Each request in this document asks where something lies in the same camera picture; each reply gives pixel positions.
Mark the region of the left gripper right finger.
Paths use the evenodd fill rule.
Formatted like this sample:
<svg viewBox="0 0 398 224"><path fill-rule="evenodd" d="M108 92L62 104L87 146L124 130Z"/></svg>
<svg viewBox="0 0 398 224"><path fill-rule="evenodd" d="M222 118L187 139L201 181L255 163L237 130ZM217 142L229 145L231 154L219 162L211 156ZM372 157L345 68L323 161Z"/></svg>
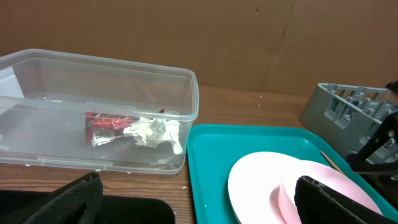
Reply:
<svg viewBox="0 0 398 224"><path fill-rule="evenodd" d="M306 175L296 182L294 202L302 224L397 224Z"/></svg>

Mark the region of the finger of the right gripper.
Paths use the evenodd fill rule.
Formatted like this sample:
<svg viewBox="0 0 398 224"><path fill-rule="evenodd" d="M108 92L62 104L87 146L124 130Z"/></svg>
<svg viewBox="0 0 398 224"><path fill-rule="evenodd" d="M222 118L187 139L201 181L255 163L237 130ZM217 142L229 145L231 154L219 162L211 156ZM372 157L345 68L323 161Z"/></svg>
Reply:
<svg viewBox="0 0 398 224"><path fill-rule="evenodd" d="M397 141L397 112L388 115L357 153L349 157L351 170L358 174L397 174L397 163L367 164L366 159L390 139Z"/></svg>

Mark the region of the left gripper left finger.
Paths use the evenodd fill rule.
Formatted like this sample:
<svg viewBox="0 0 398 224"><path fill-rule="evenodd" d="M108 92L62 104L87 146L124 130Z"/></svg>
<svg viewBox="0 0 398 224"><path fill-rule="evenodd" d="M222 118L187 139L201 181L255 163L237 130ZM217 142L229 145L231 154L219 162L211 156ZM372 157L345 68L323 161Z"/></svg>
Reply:
<svg viewBox="0 0 398 224"><path fill-rule="evenodd" d="M23 223L93 223L103 184L96 172L80 177L24 209Z"/></svg>

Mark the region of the pink bowl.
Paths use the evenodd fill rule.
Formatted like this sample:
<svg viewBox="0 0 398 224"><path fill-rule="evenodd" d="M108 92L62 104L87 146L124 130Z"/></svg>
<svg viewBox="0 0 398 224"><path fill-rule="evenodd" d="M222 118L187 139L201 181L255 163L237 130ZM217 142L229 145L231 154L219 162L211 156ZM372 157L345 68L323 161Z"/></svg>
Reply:
<svg viewBox="0 0 398 224"><path fill-rule="evenodd" d="M293 168L282 178L279 189L279 208L287 223L300 223L297 207L294 203L295 187L299 177L307 175L333 190L360 203L380 214L381 211L373 199L347 176L321 163L298 160L292 163Z"/></svg>

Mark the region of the pink round plate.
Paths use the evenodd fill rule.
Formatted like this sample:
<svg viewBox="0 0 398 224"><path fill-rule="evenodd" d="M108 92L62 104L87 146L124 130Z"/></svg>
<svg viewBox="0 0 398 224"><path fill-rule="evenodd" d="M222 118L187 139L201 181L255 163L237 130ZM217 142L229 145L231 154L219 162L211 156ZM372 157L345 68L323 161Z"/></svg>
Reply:
<svg viewBox="0 0 398 224"><path fill-rule="evenodd" d="M287 223L279 208L282 178L297 159L278 152L240 158L228 177L228 194L240 223Z"/></svg>

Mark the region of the red snack wrapper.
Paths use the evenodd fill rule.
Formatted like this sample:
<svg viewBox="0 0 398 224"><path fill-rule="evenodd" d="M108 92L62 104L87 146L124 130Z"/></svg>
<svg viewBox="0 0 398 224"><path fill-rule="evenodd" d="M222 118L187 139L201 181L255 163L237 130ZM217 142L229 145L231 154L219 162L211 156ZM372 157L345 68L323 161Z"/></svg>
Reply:
<svg viewBox="0 0 398 224"><path fill-rule="evenodd" d="M85 132L87 141L93 147L110 143L118 138L133 138L123 134L124 128L138 121L141 117L106 113L85 113Z"/></svg>

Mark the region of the white napkin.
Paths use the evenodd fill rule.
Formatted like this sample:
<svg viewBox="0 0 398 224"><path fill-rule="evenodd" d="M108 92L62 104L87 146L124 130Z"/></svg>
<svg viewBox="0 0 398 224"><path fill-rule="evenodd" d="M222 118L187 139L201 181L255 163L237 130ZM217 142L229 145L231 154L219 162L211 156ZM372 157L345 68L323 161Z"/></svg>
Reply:
<svg viewBox="0 0 398 224"><path fill-rule="evenodd" d="M160 143L169 142L174 154L181 154L179 129L180 123L176 120L140 118L124 128L123 134L133 137L138 146L156 148Z"/></svg>

